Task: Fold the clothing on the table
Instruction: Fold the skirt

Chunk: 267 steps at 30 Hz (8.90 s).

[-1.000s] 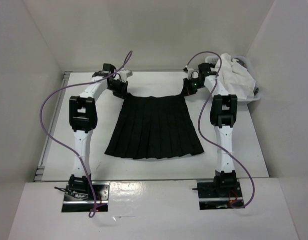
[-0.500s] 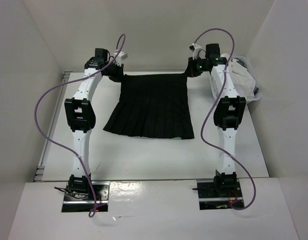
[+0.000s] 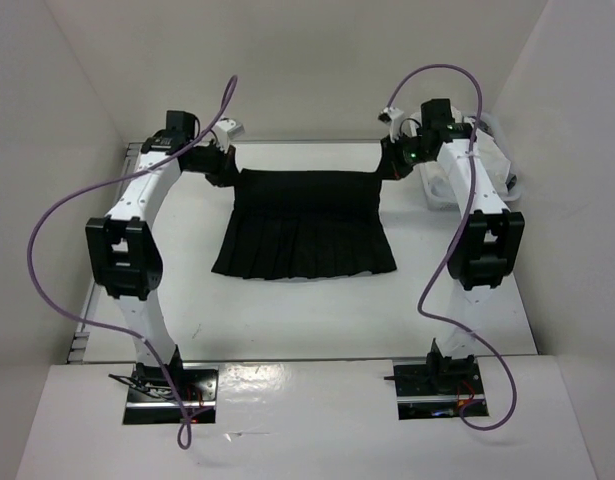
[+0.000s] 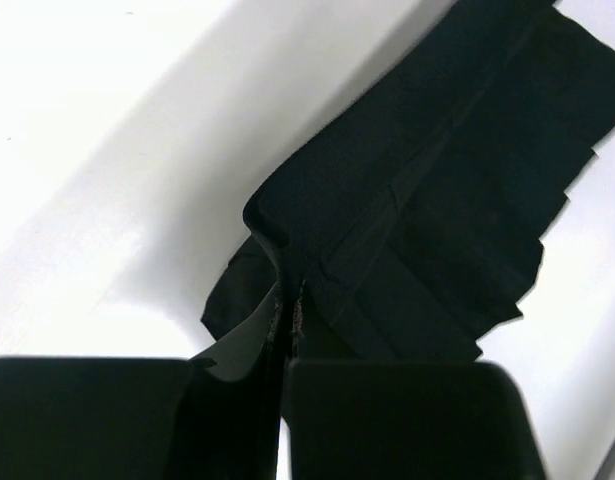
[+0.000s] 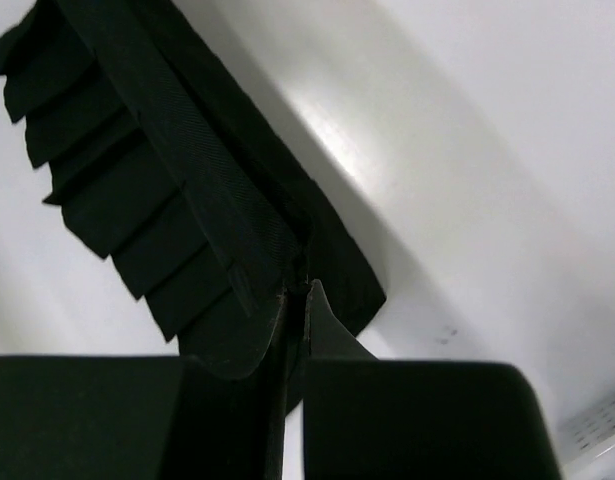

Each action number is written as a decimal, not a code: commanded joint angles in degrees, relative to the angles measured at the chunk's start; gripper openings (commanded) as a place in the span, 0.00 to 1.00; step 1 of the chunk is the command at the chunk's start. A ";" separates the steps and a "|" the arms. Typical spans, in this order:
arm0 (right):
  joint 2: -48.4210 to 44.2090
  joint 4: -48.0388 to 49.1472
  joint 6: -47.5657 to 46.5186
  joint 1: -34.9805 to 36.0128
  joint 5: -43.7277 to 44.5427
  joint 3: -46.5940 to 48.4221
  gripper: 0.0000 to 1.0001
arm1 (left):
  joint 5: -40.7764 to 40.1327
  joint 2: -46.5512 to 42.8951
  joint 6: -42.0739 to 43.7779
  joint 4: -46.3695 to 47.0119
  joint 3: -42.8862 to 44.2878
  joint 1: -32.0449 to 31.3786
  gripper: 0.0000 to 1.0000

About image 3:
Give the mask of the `black pleated skirt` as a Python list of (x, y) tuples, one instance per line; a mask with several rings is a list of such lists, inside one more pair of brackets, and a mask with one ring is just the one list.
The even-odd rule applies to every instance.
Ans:
[(244, 169), (212, 270), (262, 280), (391, 273), (381, 188), (369, 172)]

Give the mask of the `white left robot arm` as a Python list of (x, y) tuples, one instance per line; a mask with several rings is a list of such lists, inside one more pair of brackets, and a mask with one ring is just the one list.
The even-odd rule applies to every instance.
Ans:
[(85, 228), (94, 280), (114, 299), (126, 328), (134, 332), (133, 384), (150, 386), (167, 400), (183, 393), (186, 375), (158, 298), (164, 263), (152, 227), (181, 174), (224, 172), (234, 162), (232, 140), (244, 131), (241, 122), (221, 118), (209, 129), (209, 142), (198, 145), (193, 143), (196, 125), (195, 115), (168, 111), (165, 127), (141, 146), (138, 176), (105, 216), (89, 219)]

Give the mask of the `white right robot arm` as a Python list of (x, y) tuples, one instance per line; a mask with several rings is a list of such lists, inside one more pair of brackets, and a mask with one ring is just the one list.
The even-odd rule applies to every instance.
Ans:
[(400, 178), (418, 165), (437, 164), (447, 177), (461, 221), (437, 272), (447, 273), (453, 291), (439, 320), (451, 333), (433, 341), (422, 365), (397, 366), (391, 377), (405, 396), (466, 394), (476, 386), (476, 347), (486, 346), (484, 329), (492, 326), (496, 290), (511, 275), (525, 221), (498, 194), (480, 159), (477, 123), (457, 121), (447, 99), (425, 102), (411, 132), (405, 113), (384, 108), (380, 121), (389, 128), (382, 157)]

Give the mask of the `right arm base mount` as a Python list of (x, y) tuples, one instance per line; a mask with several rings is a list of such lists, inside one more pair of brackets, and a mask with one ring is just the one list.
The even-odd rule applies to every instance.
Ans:
[(423, 363), (396, 363), (384, 380), (395, 389), (400, 420), (459, 418), (463, 407), (466, 417), (489, 415), (477, 364), (433, 376)]

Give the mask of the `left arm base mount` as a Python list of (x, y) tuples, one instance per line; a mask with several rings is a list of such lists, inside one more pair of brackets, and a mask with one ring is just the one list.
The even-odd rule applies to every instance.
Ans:
[[(182, 365), (170, 373), (193, 424), (212, 424), (216, 417), (219, 370), (214, 365)], [(159, 367), (136, 364), (131, 374), (108, 377), (127, 388), (124, 425), (179, 424), (183, 415)]]

